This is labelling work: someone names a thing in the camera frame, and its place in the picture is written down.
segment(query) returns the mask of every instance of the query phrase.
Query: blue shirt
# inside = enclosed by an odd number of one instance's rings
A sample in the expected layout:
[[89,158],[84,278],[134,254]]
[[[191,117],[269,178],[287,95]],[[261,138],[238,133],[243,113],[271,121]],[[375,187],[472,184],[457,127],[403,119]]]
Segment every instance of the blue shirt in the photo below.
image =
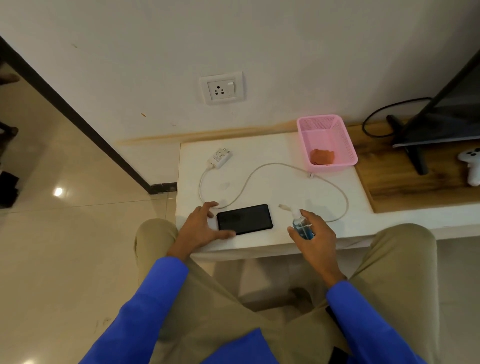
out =
[[[187,274],[188,268],[177,258],[157,260],[80,364],[148,364],[160,327]],[[353,354],[348,364],[425,364],[347,281],[333,286],[327,300]],[[203,363],[278,364],[259,328],[224,344]]]

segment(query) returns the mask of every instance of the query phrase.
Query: black cable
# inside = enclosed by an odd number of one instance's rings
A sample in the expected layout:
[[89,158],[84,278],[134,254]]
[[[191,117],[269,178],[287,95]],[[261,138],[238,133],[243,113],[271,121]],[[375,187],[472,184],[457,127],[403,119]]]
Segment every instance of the black cable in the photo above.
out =
[[367,124],[367,121],[373,116],[375,115],[376,113],[384,110],[384,109],[387,109],[387,108],[391,108],[392,106],[397,106],[397,105],[402,105],[402,104],[408,104],[409,102],[417,102],[417,101],[425,101],[425,100],[431,100],[432,97],[418,97],[418,98],[411,98],[410,100],[405,100],[405,101],[400,101],[400,102],[396,102],[394,104],[390,104],[390,105],[387,105],[387,106],[383,106],[382,108],[379,108],[377,110],[375,110],[374,112],[372,112],[369,116],[367,116],[367,118],[363,121],[363,123],[361,124],[361,130],[365,133],[365,135],[369,136],[370,138],[386,138],[388,136],[392,136],[394,135],[395,133],[392,132],[392,133],[389,133],[389,134],[385,134],[385,135],[373,135],[373,134],[370,134],[366,129],[365,129],[365,125]]

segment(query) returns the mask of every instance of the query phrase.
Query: orange cloth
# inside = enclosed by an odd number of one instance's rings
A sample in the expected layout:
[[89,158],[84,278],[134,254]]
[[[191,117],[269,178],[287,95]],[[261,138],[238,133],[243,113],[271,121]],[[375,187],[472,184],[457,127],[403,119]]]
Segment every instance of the orange cloth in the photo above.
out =
[[335,152],[331,150],[314,149],[310,152],[310,162],[316,165],[332,164]]

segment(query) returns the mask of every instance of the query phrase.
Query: white controller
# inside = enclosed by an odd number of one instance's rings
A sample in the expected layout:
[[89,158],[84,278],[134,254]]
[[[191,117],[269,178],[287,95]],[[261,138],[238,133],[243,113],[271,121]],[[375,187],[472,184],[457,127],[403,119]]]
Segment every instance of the white controller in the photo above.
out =
[[468,163],[468,184],[480,185],[480,148],[466,150],[458,155],[458,159]]

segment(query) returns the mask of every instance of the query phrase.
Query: hand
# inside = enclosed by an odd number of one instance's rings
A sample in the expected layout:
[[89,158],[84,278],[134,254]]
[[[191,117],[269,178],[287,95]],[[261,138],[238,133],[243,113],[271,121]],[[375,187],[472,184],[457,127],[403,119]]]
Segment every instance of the hand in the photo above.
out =
[[336,235],[326,222],[312,212],[300,210],[301,214],[312,224],[315,236],[305,240],[293,227],[288,227],[288,234],[303,254],[303,257],[322,277],[328,288],[347,279],[336,261]]
[[215,239],[233,238],[236,233],[232,230],[212,230],[208,227],[207,218],[212,218],[209,211],[217,206],[218,202],[205,202],[198,206],[187,218],[179,231],[177,239],[167,252],[167,256],[175,256],[184,261],[197,248],[207,245]]

